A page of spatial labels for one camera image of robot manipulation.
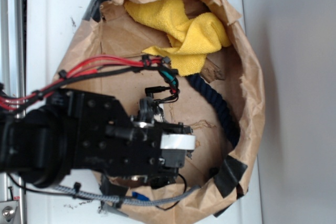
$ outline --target white tape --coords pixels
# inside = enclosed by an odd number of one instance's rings
[[[196,136],[186,134],[163,134],[161,149],[194,150]]]

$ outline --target crumpled paper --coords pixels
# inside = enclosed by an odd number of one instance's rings
[[[114,54],[122,57],[138,56],[152,45],[169,47],[166,34],[145,27],[126,13],[126,0],[110,0],[100,6],[102,20],[83,20],[69,46],[60,69],[68,70],[82,60],[95,54]],[[148,3],[156,0],[130,0]],[[168,121],[193,125],[197,137],[197,148],[193,159],[186,159],[180,173],[188,186],[201,188],[180,201],[176,207],[162,211],[155,207],[122,205],[121,211],[130,218],[145,223],[195,223],[214,214],[237,199],[237,194],[248,190],[253,164],[257,156],[265,123],[265,94],[262,71],[238,19],[240,14],[227,0],[183,0],[189,18],[211,11],[223,23],[232,46],[222,48],[207,57],[225,72],[225,81],[216,80],[211,86],[229,104],[233,118],[239,123],[240,140],[233,150],[225,139],[221,125],[213,108],[193,90],[184,78],[180,80],[181,95],[177,102],[166,104],[165,117]],[[119,99],[126,112],[137,114],[138,101],[145,96],[144,88],[164,85],[158,74],[153,72],[127,73],[120,76],[92,79],[72,84],[71,88],[113,95]],[[220,167],[226,156],[248,166],[237,188],[223,198],[209,169]],[[131,188],[150,199],[176,196],[183,191],[183,182],[152,190],[148,186]]]

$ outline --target yellow towel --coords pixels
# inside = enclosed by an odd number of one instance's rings
[[[149,47],[146,54],[168,56],[180,76],[199,73],[206,54],[231,45],[222,22],[213,13],[188,19],[182,0],[159,0],[147,4],[126,1],[126,11],[143,25],[167,33],[171,48]]]

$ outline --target navy blue rope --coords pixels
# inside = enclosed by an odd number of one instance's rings
[[[192,74],[186,78],[190,85],[214,107],[227,139],[231,142],[233,148],[235,148],[239,141],[240,130],[232,120],[226,101],[221,94],[205,83],[200,74]]]

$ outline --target black tape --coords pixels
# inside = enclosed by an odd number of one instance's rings
[[[109,179],[105,175],[102,175],[101,176],[101,186],[99,189],[103,195],[109,195],[109,196],[118,195],[121,199],[119,203],[114,203],[112,206],[107,205],[106,203],[101,201],[102,210],[111,212],[113,214],[128,217],[127,214],[118,210],[119,208],[121,208],[121,205],[123,204],[123,201],[125,199],[125,195],[128,191],[127,187],[114,185],[109,181]]]
[[[228,196],[239,184],[247,165],[239,160],[227,156],[218,174],[214,176],[214,182],[223,198]]]
[[[224,209],[221,210],[221,211],[218,211],[218,212],[214,213],[213,216],[215,216],[216,218],[219,217],[219,216],[220,216],[222,213],[224,213],[230,206],[224,208]]]
[[[108,0],[91,0],[82,19],[89,21],[92,18],[94,21],[99,22],[101,19],[100,5],[105,1]]]

